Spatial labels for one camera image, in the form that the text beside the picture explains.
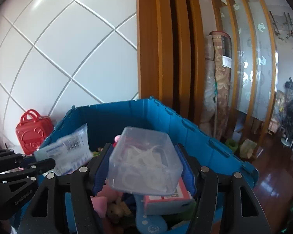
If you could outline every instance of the red handle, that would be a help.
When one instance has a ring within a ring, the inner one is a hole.
[[[31,116],[32,119],[34,120],[34,122],[36,122],[41,115],[34,109],[29,109],[27,112],[25,112],[22,116],[21,116],[21,122],[20,125],[23,125],[25,121],[27,121],[27,115]]]

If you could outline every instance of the hardwood floor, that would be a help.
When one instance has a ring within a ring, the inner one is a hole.
[[[292,151],[284,148],[278,136],[266,136],[263,153],[252,164],[259,171],[254,193],[268,219],[272,233],[279,233],[293,199]],[[212,234],[219,233],[216,223]]]

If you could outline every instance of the red toy suitcase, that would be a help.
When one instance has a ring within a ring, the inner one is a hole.
[[[36,110],[25,112],[16,126],[16,136],[26,155],[32,154],[53,131],[53,124],[48,116],[41,116]]]

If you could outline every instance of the white tiled wall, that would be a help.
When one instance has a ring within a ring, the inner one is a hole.
[[[0,7],[0,145],[22,113],[138,96],[136,0],[7,0]]]

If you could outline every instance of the wall decoration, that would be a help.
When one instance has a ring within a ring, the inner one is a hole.
[[[257,83],[259,83],[260,85],[262,85],[265,82],[265,76],[264,76],[263,72],[256,71],[255,76],[256,76]],[[250,80],[251,80],[251,82],[253,82],[253,71],[251,71],[251,73],[250,73]]]
[[[258,25],[257,25],[257,28],[258,28],[261,32],[263,32],[263,29],[264,29],[264,30],[266,29],[263,23],[258,24]]]
[[[246,69],[246,68],[248,67],[248,62],[247,62],[247,60],[245,60],[243,63],[244,63],[244,66],[243,66],[243,68],[245,68],[245,69]]]
[[[237,11],[240,8],[240,4],[234,4],[233,7]]]
[[[258,58],[258,65],[266,65],[266,58],[264,56],[262,56],[262,58]]]
[[[273,27],[274,27],[274,32],[275,32],[275,36],[278,37],[278,39],[287,42],[286,40],[288,40],[289,38],[293,38],[293,21],[292,18],[290,16],[290,13],[286,14],[285,12],[283,13],[284,15],[284,22],[282,24],[279,24],[279,26],[281,27],[281,30],[284,30],[283,28],[285,27],[285,30],[288,32],[287,35],[285,36],[281,36],[281,33],[279,31],[278,28],[278,22],[275,20],[274,16],[272,15],[271,11],[269,11],[271,18],[273,20]]]
[[[242,79],[242,87],[246,87],[247,84],[248,84],[248,74],[246,72],[241,72],[241,71],[238,71],[238,81],[241,81],[241,76],[243,76],[243,79]]]
[[[244,56],[244,51],[238,51],[238,56],[243,57]]]

